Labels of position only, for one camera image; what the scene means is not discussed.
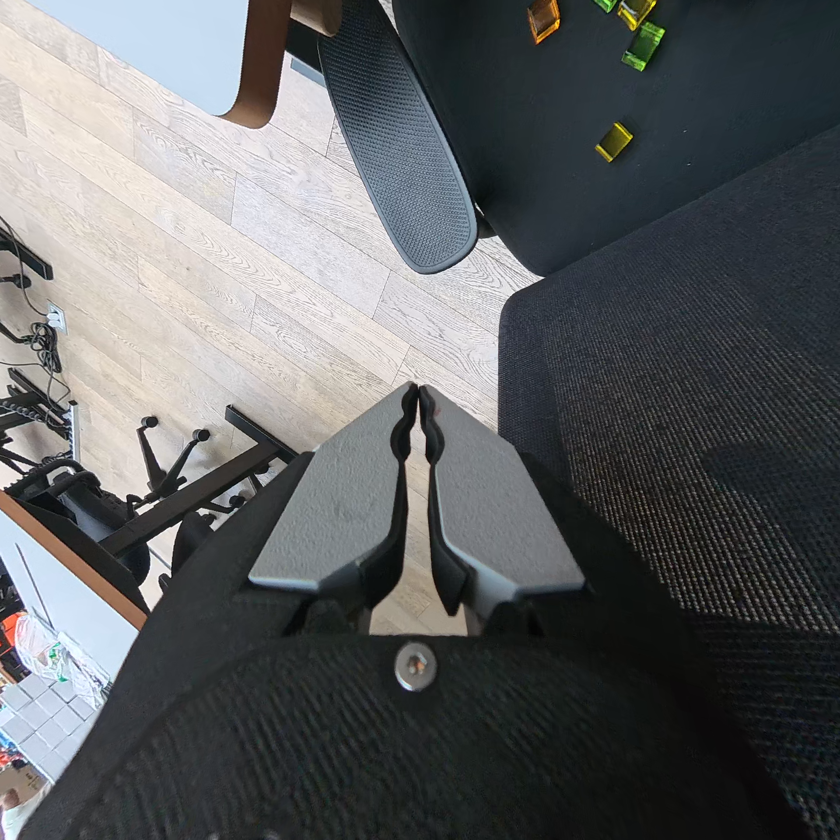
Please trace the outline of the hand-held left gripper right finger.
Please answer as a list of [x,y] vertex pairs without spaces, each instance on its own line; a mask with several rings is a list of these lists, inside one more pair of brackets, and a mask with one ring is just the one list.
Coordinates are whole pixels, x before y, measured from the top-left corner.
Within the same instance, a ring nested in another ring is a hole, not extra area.
[[586,579],[518,451],[431,385],[419,389],[432,572],[449,615],[482,634],[501,604]]

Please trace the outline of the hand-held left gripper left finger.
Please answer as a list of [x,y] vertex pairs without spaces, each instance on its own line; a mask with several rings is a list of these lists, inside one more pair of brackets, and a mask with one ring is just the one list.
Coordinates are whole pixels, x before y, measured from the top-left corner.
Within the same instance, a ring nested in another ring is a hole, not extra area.
[[404,565],[418,386],[405,382],[311,455],[248,573],[252,585],[338,603],[368,634]]

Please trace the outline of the orange transparent cube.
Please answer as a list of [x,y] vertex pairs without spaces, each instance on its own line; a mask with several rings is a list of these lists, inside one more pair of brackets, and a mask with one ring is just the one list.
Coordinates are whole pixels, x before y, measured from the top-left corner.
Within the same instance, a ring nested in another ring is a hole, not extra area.
[[532,1],[527,8],[527,18],[532,41],[538,46],[560,28],[559,2]]

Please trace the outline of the blue-grey desk with wooden edge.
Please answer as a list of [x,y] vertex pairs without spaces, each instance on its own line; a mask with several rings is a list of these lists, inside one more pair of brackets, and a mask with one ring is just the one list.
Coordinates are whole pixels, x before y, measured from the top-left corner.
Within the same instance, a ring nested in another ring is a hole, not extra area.
[[1,558],[28,613],[64,633],[115,680],[146,612],[8,494]]
[[341,1],[35,1],[77,34],[206,113],[263,128],[291,21],[335,36]]

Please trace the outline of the black caster chair base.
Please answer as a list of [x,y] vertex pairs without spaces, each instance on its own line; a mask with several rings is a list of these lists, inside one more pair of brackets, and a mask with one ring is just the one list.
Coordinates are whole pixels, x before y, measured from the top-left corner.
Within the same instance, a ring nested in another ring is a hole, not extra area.
[[[187,479],[183,475],[183,470],[186,467],[187,460],[196,446],[207,442],[212,436],[211,431],[206,428],[193,430],[192,439],[184,445],[174,464],[168,469],[163,469],[154,453],[147,435],[149,430],[159,425],[159,422],[160,421],[157,416],[144,416],[141,418],[140,427],[136,430],[148,477],[146,486],[149,489],[149,493],[147,493],[144,497],[132,494],[127,496],[125,508],[128,521],[135,519],[140,509],[171,497],[187,483]],[[182,515],[178,517],[177,521],[182,521],[188,515],[193,513],[199,513],[209,517],[209,520],[212,522],[215,519],[216,514],[228,515],[234,513],[242,508],[245,503],[246,498],[238,493],[231,496],[226,505],[210,500],[206,504],[197,508],[184,510]]]

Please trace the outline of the black office chair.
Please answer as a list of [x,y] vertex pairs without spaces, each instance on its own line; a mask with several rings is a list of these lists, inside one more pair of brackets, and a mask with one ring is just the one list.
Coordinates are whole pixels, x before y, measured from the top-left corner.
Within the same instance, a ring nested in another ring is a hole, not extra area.
[[[541,279],[500,315],[501,435],[635,548],[813,838],[838,838],[838,2],[342,2],[319,35],[353,162],[426,269],[424,95],[493,234]],[[595,145],[614,121],[633,141]]]

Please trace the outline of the black mesh chair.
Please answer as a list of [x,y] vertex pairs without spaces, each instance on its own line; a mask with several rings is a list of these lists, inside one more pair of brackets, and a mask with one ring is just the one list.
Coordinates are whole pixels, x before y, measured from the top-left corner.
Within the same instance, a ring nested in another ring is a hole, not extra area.
[[[82,469],[70,458],[59,458],[32,468],[7,486],[5,492],[17,502],[27,504],[31,513],[48,514],[48,525],[70,525],[63,540],[84,534],[100,543],[138,517],[138,511],[150,503],[144,497],[129,494],[125,499],[102,489],[99,478]],[[159,585],[164,591],[172,577],[181,570],[198,547],[211,535],[216,517],[212,512],[189,511],[180,520],[175,535],[170,572],[161,574]]]

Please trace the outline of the clear plastic bag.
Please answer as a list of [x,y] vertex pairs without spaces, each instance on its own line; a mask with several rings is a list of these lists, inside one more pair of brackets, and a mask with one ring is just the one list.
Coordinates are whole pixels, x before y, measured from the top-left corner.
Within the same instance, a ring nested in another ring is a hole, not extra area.
[[66,633],[57,632],[37,615],[23,613],[14,638],[17,656],[30,673],[68,684],[95,709],[104,706],[112,687],[110,674]]

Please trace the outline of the grey tiled box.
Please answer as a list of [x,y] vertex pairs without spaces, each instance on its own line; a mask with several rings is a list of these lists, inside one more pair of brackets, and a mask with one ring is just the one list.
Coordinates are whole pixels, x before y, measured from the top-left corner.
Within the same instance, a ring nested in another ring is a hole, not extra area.
[[99,715],[68,684],[35,675],[1,692],[1,743],[8,758],[27,762],[55,783],[86,740]]

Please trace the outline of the black metal bracket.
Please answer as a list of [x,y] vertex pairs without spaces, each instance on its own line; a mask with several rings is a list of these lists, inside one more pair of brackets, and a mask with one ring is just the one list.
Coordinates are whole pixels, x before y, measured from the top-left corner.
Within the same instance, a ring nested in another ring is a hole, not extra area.
[[278,437],[265,430],[247,415],[239,411],[234,405],[225,407],[225,421],[241,434],[254,441],[257,445],[268,447],[272,456],[271,459],[278,459],[284,465],[290,464],[298,457],[298,452],[279,440]]

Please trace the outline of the black metal frame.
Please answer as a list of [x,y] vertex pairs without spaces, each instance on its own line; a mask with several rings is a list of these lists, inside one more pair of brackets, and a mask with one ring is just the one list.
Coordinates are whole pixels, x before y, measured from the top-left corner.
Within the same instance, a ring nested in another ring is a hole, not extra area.
[[137,545],[147,543],[173,527],[184,517],[221,496],[239,484],[256,468],[277,457],[277,450],[268,444],[257,444],[216,467],[201,478],[159,501],[152,509],[131,519],[98,544],[114,558],[121,558]]
[[31,270],[41,279],[54,281],[55,273],[52,265],[25,246],[4,222],[1,223],[1,251],[13,255],[20,266]]
[[[46,387],[40,387],[21,369],[12,366],[8,370],[10,384],[1,400],[1,463],[11,470],[16,478],[26,476],[37,467],[47,466],[70,457],[67,420],[69,396],[61,399],[52,397]],[[41,460],[21,454],[14,449],[12,432],[28,426],[43,427],[56,436],[59,450]]]

